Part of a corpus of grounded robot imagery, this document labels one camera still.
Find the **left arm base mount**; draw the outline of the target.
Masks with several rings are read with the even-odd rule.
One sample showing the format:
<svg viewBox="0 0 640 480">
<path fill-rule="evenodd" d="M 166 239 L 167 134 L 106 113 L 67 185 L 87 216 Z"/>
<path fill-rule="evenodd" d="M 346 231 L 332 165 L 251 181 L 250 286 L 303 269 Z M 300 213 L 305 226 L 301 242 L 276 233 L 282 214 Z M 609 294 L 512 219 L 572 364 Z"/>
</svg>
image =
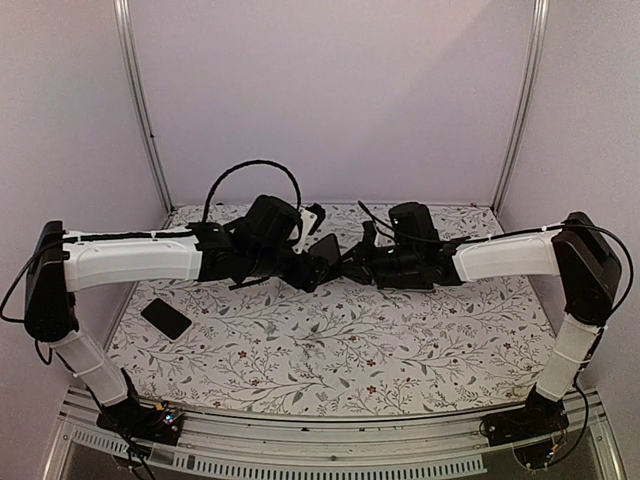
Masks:
<svg viewBox="0 0 640 480">
<path fill-rule="evenodd" d="M 176 446 L 180 439 L 184 418 L 180 409 L 144 406 L 123 401 L 109 407 L 100 407 L 96 425 L 127 438 L 146 440 Z"/>
</svg>

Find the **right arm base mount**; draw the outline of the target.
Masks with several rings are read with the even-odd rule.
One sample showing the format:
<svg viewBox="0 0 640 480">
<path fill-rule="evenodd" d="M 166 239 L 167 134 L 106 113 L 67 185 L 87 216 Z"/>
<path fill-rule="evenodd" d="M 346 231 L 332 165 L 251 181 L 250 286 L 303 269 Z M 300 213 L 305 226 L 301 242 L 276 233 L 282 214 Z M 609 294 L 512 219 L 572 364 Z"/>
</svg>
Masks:
<svg viewBox="0 0 640 480">
<path fill-rule="evenodd" d="M 522 407 L 482 418 L 479 434 L 490 446 L 523 442 L 512 449 L 516 461 L 527 470 L 548 468 L 564 441 L 569 420 L 563 407 L 545 411 Z"/>
</svg>

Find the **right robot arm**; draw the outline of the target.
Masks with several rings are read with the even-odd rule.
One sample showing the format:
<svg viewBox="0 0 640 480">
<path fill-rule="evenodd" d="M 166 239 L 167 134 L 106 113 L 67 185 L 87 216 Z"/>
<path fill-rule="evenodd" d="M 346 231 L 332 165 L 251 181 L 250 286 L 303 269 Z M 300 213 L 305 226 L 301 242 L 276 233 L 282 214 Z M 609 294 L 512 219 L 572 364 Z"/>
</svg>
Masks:
<svg viewBox="0 0 640 480">
<path fill-rule="evenodd" d="M 424 290 L 507 278 L 553 278 L 565 301 L 547 363 L 517 415 L 517 427 L 537 436 L 552 424 L 561 400 L 594 353 L 607 324 L 627 295 L 621 287 L 617 237 L 581 211 L 549 225 L 495 236 L 444 239 L 429 208 L 394 206 L 388 221 L 374 214 L 341 258 L 341 273 L 379 289 Z"/>
</svg>

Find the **black phone with white edge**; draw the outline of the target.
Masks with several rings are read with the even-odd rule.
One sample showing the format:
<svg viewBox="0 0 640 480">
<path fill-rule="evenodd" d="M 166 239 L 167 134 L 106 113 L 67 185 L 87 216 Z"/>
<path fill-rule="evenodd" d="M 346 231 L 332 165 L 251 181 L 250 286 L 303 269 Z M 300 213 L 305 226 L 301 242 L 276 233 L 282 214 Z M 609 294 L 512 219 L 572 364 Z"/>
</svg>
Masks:
<svg viewBox="0 0 640 480">
<path fill-rule="evenodd" d="M 141 316 L 171 341 L 179 340 L 193 325 L 188 317 L 159 298 L 145 306 Z"/>
</svg>

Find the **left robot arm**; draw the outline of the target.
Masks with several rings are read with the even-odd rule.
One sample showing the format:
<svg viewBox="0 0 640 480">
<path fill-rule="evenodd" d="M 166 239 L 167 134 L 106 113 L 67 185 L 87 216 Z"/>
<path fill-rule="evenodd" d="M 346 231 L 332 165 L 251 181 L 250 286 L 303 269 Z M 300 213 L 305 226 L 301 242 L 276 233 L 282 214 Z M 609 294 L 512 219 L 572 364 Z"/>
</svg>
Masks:
<svg viewBox="0 0 640 480">
<path fill-rule="evenodd" d="M 51 221 L 25 270 L 25 330 L 66 362 L 126 433 L 141 433 L 148 412 L 134 401 L 125 374 L 81 329 L 75 293 L 151 280 L 231 280 L 243 288 L 270 278 L 311 293 L 340 258 L 333 234 L 306 243 L 323 220 L 317 204 L 296 209 L 261 195 L 244 216 L 225 225 L 204 219 L 168 230 L 87 234 Z"/>
</svg>

